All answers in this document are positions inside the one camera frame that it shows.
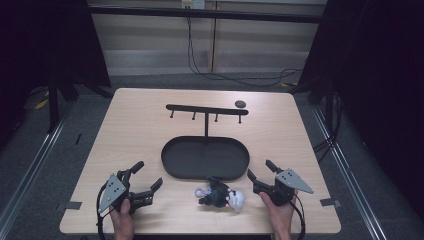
wall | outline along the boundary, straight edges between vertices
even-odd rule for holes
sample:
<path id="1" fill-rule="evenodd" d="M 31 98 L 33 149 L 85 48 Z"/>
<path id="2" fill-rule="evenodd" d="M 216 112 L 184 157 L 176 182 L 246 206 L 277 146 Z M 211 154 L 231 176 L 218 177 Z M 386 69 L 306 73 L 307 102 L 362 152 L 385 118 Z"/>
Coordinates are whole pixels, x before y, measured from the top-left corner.
<path id="1" fill-rule="evenodd" d="M 177 0 L 88 2 L 181 8 L 181 1 Z M 321 15 L 324 7 L 322 0 L 206 2 L 206 9 L 210 10 L 302 15 Z M 93 20 L 111 75 L 191 71 L 187 19 L 93 14 Z M 316 24 L 213 19 L 191 19 L 191 26 L 196 65 L 202 72 L 279 72 L 302 67 L 317 29 Z"/>

small figurine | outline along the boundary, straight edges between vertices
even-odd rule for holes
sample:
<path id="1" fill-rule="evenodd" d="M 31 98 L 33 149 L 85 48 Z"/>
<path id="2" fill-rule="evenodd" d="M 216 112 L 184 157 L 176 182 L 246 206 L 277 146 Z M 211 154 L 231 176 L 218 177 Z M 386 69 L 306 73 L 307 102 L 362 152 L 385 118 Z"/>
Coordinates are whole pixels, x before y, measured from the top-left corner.
<path id="1" fill-rule="evenodd" d="M 231 190 L 226 184 L 213 177 L 207 177 L 210 185 L 207 190 L 197 188 L 194 195 L 199 199 L 199 204 L 215 206 L 218 208 L 231 207 L 240 213 L 244 205 L 244 195 L 240 191 Z"/>

human hand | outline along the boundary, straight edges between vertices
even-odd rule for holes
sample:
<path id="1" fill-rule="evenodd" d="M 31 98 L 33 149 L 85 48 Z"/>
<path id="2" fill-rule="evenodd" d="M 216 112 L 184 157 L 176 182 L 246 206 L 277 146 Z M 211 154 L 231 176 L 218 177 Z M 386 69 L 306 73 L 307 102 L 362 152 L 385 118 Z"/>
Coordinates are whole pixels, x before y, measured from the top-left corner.
<path id="1" fill-rule="evenodd" d="M 124 199 L 120 212 L 116 210 L 110 212 L 115 231 L 115 240 L 132 240 L 134 238 L 134 224 L 129 214 L 130 208 L 130 200 Z"/>
<path id="2" fill-rule="evenodd" d="M 268 194 L 260 192 L 259 196 L 262 198 L 267 210 L 268 216 L 271 220 L 272 229 L 275 233 L 276 240 L 290 240 L 291 239 L 291 221 L 293 218 L 293 207 L 290 204 L 276 206 Z M 296 198 L 293 197 L 292 203 L 296 204 Z"/>

wire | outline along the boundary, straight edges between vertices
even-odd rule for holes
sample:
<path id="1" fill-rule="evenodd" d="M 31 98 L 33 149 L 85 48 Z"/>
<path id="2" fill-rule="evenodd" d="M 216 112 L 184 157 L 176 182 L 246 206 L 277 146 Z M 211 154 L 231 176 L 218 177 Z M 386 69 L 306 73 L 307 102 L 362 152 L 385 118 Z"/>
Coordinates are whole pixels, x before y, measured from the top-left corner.
<path id="1" fill-rule="evenodd" d="M 204 78 L 210 79 L 210 80 L 214 80 L 214 81 L 221 81 L 221 80 L 230 80 L 230 81 L 234 81 L 240 84 L 244 84 L 247 86 L 252 86 L 252 87 L 270 87 L 270 86 L 274 86 L 277 85 L 278 83 L 281 82 L 282 78 L 288 77 L 290 75 L 293 75 L 296 72 L 302 71 L 302 69 L 298 69 L 298 68 L 287 68 L 284 69 L 280 72 L 280 75 L 278 77 L 261 77 L 261 78 L 230 78 L 224 75 L 220 75 L 220 74 L 216 74 L 216 73 L 202 73 L 199 68 L 197 67 L 197 63 L 196 60 L 194 58 L 194 50 L 193 50 L 193 40 L 192 40 L 192 36 L 191 36 L 191 19 L 187 18 L 187 24 L 188 24 L 188 49 L 187 49 L 187 56 L 188 56 L 188 66 L 190 68 L 190 70 L 195 73 L 198 74 Z M 243 82 L 242 80 L 276 80 L 274 82 L 271 82 L 269 84 L 252 84 L 252 83 L 247 83 L 247 82 Z"/>
<path id="2" fill-rule="evenodd" d="M 97 214 L 97 234 L 98 234 L 98 236 L 99 236 L 99 238 L 101 239 L 101 240 L 105 240 L 105 235 L 104 235 L 104 233 L 103 233 L 103 219 L 104 219 L 104 217 L 107 215 L 105 215 L 105 216 L 101 216 L 100 215 L 100 213 L 99 213 L 99 205 L 100 205 L 100 197 L 101 197 L 101 195 L 102 195 L 102 193 L 103 193 L 103 191 L 105 190 L 105 188 L 106 188 L 106 185 L 107 185 L 107 182 L 100 188 L 100 191 L 99 191 L 99 194 L 97 195 L 97 201 L 96 201 L 96 214 Z"/>
<path id="3" fill-rule="evenodd" d="M 297 208 L 294 203 L 292 203 L 291 201 L 289 201 L 289 203 L 293 207 L 293 209 L 297 212 L 297 214 L 299 215 L 299 218 L 300 218 L 301 231 L 300 231 L 299 237 L 297 239 L 301 240 L 305 237 L 305 233 L 306 233 L 305 211 L 303 210 L 303 204 L 302 204 L 302 201 L 300 201 L 300 198 L 296 194 L 294 196 L 297 198 L 297 200 L 299 200 L 300 207 L 302 209 L 302 213 L 299 211 L 299 208 Z"/>
<path id="4" fill-rule="evenodd" d="M 324 149 L 326 144 L 329 143 L 327 150 L 320 157 L 320 159 L 318 160 L 318 163 L 321 163 L 321 161 L 324 159 L 324 157 L 327 155 L 327 153 L 333 148 L 334 143 L 336 142 L 336 139 L 337 139 L 337 135 L 339 133 L 339 129 L 340 129 L 340 122 L 341 122 L 341 118 L 342 118 L 343 106 L 341 104 L 340 97 L 339 97 L 338 93 L 336 92 L 335 94 L 336 94 L 336 105 L 334 106 L 334 110 L 337 114 L 336 128 L 334 130 L 331 129 L 331 136 L 330 137 L 328 137 L 322 143 L 320 143 L 320 144 L 318 144 L 314 147 L 314 152 L 317 153 L 317 152 L 321 151 L 322 149 Z"/>
<path id="5" fill-rule="evenodd" d="M 107 212 L 102 218 L 105 218 L 107 215 L 109 215 L 113 211 L 115 211 L 115 208 L 112 208 L 111 210 L 109 210 L 109 212 Z"/>

black tray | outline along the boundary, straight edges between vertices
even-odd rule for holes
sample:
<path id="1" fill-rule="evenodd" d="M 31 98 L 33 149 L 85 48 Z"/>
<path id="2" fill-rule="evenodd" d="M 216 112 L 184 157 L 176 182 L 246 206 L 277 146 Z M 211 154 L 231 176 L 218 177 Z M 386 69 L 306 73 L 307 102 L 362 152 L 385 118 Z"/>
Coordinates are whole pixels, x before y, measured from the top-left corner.
<path id="1" fill-rule="evenodd" d="M 181 179 L 235 180 L 246 172 L 250 161 L 246 147 L 226 137 L 176 137 L 165 144 L 161 156 L 166 172 Z"/>

